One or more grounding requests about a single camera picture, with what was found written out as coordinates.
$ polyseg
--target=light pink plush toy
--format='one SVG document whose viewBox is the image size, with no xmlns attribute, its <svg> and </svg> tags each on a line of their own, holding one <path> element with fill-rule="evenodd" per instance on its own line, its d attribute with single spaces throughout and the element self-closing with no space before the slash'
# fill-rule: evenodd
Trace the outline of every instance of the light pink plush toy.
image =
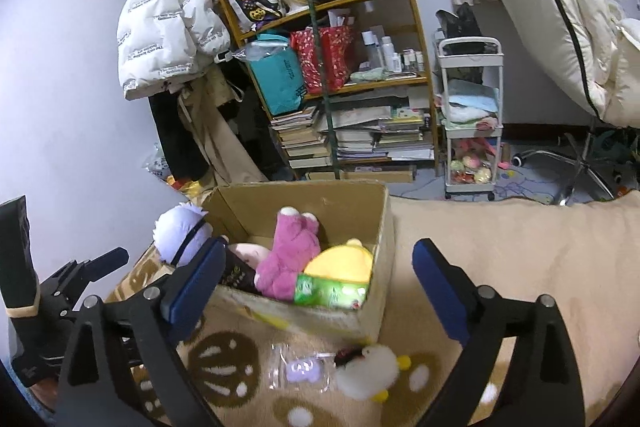
<svg viewBox="0 0 640 427">
<path fill-rule="evenodd" d="M 256 289 L 265 297 L 292 301 L 298 274 L 319 253 L 316 216 L 292 206 L 281 208 L 271 253 L 255 270 Z"/>
</svg>

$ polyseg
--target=white plush toy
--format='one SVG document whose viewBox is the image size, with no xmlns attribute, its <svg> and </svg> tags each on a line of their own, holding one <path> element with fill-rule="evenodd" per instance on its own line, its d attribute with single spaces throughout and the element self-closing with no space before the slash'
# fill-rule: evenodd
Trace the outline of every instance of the white plush toy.
<svg viewBox="0 0 640 427">
<path fill-rule="evenodd" d="M 156 221 L 154 243 L 165 263 L 171 263 L 189 231 L 207 215 L 207 211 L 193 203 L 180 203 L 166 211 Z M 184 249 L 178 266 L 187 264 L 213 234 L 213 227 L 205 223 Z"/>
<path fill-rule="evenodd" d="M 345 396 L 384 402 L 400 370 L 411 367 L 411 359 L 396 358 L 389 347 L 372 344 L 362 349 L 343 349 L 335 355 L 335 367 L 335 383 Z"/>
</svg>

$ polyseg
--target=green snack package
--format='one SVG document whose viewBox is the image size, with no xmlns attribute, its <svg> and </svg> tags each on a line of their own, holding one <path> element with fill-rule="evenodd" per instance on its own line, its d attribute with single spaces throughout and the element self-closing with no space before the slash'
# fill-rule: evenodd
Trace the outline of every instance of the green snack package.
<svg viewBox="0 0 640 427">
<path fill-rule="evenodd" d="M 359 310 L 367 298 L 369 284 L 335 281 L 298 274 L 293 302 L 299 306 L 325 306 Z"/>
</svg>

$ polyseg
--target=bookshelf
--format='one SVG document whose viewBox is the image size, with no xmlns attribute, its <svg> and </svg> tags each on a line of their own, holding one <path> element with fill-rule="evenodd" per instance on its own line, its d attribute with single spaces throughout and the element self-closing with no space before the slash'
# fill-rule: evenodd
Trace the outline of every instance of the bookshelf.
<svg viewBox="0 0 640 427">
<path fill-rule="evenodd" d="M 347 7 L 353 4 L 357 4 L 357 3 L 362 3 L 362 2 L 366 2 L 366 1 L 370 1 L 370 0 L 335 0 L 329 3 L 324 3 L 324 4 L 315 4 L 315 8 L 316 11 L 322 11 L 322 10 L 329 10 L 329 9 L 334 9 L 334 8 L 341 8 L 341 7 Z M 366 90 L 370 90 L 370 89 L 382 89 L 383 87 L 396 87 L 396 86 L 418 86 L 418 85 L 426 85 L 429 87 L 428 91 L 429 91 L 429 102 L 430 102 L 430 107 L 428 108 L 428 112 L 430 114 L 430 131 L 431 131 L 431 135 L 433 137 L 433 153 L 434 153 L 434 159 L 433 160 L 427 160 L 427 161 L 433 161 L 434 162 L 434 166 L 436 169 L 436 173 L 439 174 L 439 170 L 440 170 L 440 154 L 439 154 L 439 147 L 438 147 L 438 118 L 436 115 L 436 107 L 434 104 L 434 100 L 433 100 L 433 88 L 432 88 L 432 84 L 431 84 L 431 68 L 429 65 L 429 55 L 428 55 L 428 48 L 427 48 L 427 43 L 426 43 L 426 39 L 424 37 L 424 31 L 422 29 L 422 22 L 420 20 L 420 12 L 418 10 L 418 3 L 416 0 L 408 0 L 409 4 L 410 4 L 410 8 L 411 8 L 411 12 L 413 15 L 413 24 L 411 25 L 406 25 L 403 26 L 401 31 L 406 31 L 408 30 L 409 32 L 414 33 L 417 38 L 418 38 L 418 44 L 419 44 L 419 50 L 422 52 L 422 56 L 424 57 L 424 63 L 425 63 L 425 71 L 423 71 L 422 73 L 419 73 L 417 77 L 414 78 L 398 78 L 398 79 L 391 79 L 391 80 L 380 80 L 377 82 L 363 82 L 363 83 L 358 83 L 358 84 L 347 84 L 345 86 L 343 86 L 342 88 L 340 88 L 337 91 L 331 92 L 330 96 L 335 96 L 335 95 L 339 95 L 339 94 L 347 94 L 347 93 L 356 93 L 356 92 L 364 92 Z M 227 23 L 228 23 L 228 29 L 229 32 L 231 33 L 231 36 L 234 40 L 234 43 L 236 46 L 240 47 L 242 45 L 244 45 L 247 41 L 255 38 L 255 36 L 258 33 L 261 33 L 263 31 L 266 30 L 273 30 L 276 28 L 279 28 L 280 26 L 286 25 L 287 23 L 290 23 L 294 20 L 301 20 L 303 18 L 307 18 L 309 19 L 309 10 L 305 9 L 305 10 L 300 10 L 299 12 L 293 13 L 291 15 L 287 15 L 281 19 L 278 19 L 276 21 L 273 21 L 271 23 L 268 23 L 264 26 L 262 26 L 258 31 L 250 31 L 250 32 L 243 32 L 239 25 L 238 25 L 238 19 L 236 18 L 236 15 L 231 7 L 231 5 L 229 4 L 228 0 L 220 0 L 220 6 L 222 7 L 222 11 L 226 17 Z M 267 114 L 267 117 L 270 120 L 273 120 L 273 115 L 270 113 L 265 101 L 264 101 L 264 97 L 262 95 L 262 91 L 260 90 L 260 85 L 258 84 L 257 80 L 254 77 L 254 74 L 251 70 L 251 68 L 247 68 L 249 75 L 251 76 L 251 79 L 254 83 L 255 89 L 258 92 L 258 96 L 260 97 L 260 102 L 262 105 L 262 109 L 265 111 L 265 113 Z M 315 100 L 315 99 L 319 99 L 322 98 L 321 94 L 307 94 L 305 95 L 304 100 L 305 101 L 309 101 L 309 100 Z M 330 107 L 325 107 L 325 110 L 331 110 Z M 271 136 L 273 137 L 274 140 L 279 141 L 278 139 L 278 133 L 276 132 L 272 132 Z M 285 159 L 287 162 L 289 161 L 289 159 L 293 159 L 293 158 L 289 158 L 286 154 L 286 152 L 284 151 L 282 144 L 278 143 L 278 149 L 281 151 L 282 155 L 283 155 L 283 159 Z M 348 159 L 343 159 L 340 160 L 339 163 L 340 164 L 344 164 L 344 165 L 350 165 L 350 164 L 357 164 L 357 165 L 366 165 L 366 164 L 383 164 L 383 163 L 387 163 L 387 164 L 395 164 L 395 163 L 400 163 L 402 162 L 403 164 L 406 164 L 408 162 L 414 162 L 414 163 L 420 163 L 423 162 L 424 160 L 391 160 L 389 158 L 370 158 L 367 160 L 348 160 Z"/>
</svg>

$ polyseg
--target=white wall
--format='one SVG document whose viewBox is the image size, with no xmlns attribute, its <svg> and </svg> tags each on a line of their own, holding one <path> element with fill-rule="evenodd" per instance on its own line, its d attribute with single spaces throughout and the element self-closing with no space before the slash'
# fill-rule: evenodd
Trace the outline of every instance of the white wall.
<svg viewBox="0 0 640 427">
<path fill-rule="evenodd" d="M 41 280 L 114 247 L 130 268 L 182 200 L 142 168 L 158 136 L 146 99 L 126 102 L 118 83 L 124 1 L 0 0 L 0 201 L 26 195 Z M 106 295 L 126 271 L 88 291 Z"/>
<path fill-rule="evenodd" d="M 451 11 L 451 0 L 417 0 L 425 36 L 438 28 L 435 13 Z M 504 121 L 586 125 L 589 115 L 574 103 L 533 61 L 524 49 L 511 19 L 498 2 L 476 5 L 482 33 L 497 38 L 504 48 Z M 430 50 L 433 64 L 433 50 Z"/>
</svg>

